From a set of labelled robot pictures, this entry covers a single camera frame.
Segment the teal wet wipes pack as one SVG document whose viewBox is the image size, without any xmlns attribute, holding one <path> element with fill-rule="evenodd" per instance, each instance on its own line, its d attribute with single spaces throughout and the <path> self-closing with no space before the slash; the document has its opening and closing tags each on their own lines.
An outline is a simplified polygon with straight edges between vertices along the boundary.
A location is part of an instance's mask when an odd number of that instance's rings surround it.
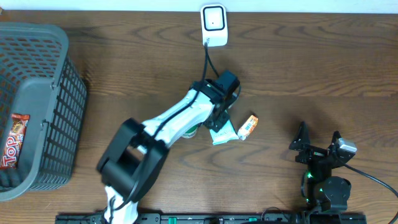
<svg viewBox="0 0 398 224">
<path fill-rule="evenodd" d="M 239 140 L 239 137 L 236 134 L 233 124 L 230 120 L 228 120 L 217 133 L 211 129 L 210 135 L 213 140 L 213 145 L 224 144 L 230 140 Z"/>
</svg>

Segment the red Top candy bar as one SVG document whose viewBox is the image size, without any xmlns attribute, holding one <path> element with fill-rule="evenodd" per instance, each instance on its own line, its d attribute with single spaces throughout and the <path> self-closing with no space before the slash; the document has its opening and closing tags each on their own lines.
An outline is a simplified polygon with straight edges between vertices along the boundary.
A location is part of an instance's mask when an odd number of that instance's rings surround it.
<svg viewBox="0 0 398 224">
<path fill-rule="evenodd" d="M 6 138 L 5 148 L 1 156 L 1 170 L 17 168 L 25 139 L 27 123 L 30 120 L 30 116 L 28 114 L 13 113 L 11 118 L 12 127 Z"/>
</svg>

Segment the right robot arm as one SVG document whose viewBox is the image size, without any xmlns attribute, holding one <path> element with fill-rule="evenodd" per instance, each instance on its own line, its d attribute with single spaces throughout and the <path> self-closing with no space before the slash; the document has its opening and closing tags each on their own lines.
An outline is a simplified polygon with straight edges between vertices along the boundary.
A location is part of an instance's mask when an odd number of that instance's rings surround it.
<svg viewBox="0 0 398 224">
<path fill-rule="evenodd" d="M 355 156 L 355 143 L 342 138 L 340 132 L 335 131 L 328 148 L 313 146 L 307 125 L 302 121 L 289 149 L 298 152 L 296 162 L 307 165 L 300 190 L 307 199 L 308 208 L 313 212 L 331 213 L 347 210 L 351 183 L 342 177 L 333 176 L 332 170 L 342 167 Z"/>
</svg>

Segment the orange tissue pack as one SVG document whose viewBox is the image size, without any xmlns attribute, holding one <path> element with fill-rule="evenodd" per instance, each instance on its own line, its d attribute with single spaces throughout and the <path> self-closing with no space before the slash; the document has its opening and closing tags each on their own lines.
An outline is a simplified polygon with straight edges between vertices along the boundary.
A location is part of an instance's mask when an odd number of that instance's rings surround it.
<svg viewBox="0 0 398 224">
<path fill-rule="evenodd" d="M 250 117 L 244 122 L 244 124 L 238 130 L 238 137 L 244 141 L 255 129 L 258 124 L 258 117 L 250 115 Z"/>
</svg>

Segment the green lid plastic jar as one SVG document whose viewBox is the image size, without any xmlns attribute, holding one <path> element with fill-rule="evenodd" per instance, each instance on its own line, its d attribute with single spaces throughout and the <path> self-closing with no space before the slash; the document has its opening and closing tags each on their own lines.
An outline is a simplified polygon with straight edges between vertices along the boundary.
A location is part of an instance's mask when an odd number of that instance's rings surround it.
<svg viewBox="0 0 398 224">
<path fill-rule="evenodd" d="M 196 124 L 196 125 L 192 126 L 189 130 L 187 130 L 182 135 L 182 137 L 185 138 L 185 139 L 189 139 L 189 138 L 194 137 L 196 135 L 196 133 L 197 133 L 197 129 L 198 129 L 198 125 Z"/>
</svg>

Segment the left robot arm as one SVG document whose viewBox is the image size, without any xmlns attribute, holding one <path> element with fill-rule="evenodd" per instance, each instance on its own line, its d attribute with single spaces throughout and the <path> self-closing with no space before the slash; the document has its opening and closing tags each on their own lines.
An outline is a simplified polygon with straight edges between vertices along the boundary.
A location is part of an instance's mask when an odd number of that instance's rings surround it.
<svg viewBox="0 0 398 224">
<path fill-rule="evenodd" d="M 171 146 L 199 124 L 220 132 L 240 86 L 226 70 L 216 80 L 194 82 L 181 101 L 155 118 L 125 120 L 96 166 L 108 198 L 103 221 L 134 223 L 137 204 L 157 180 Z"/>
</svg>

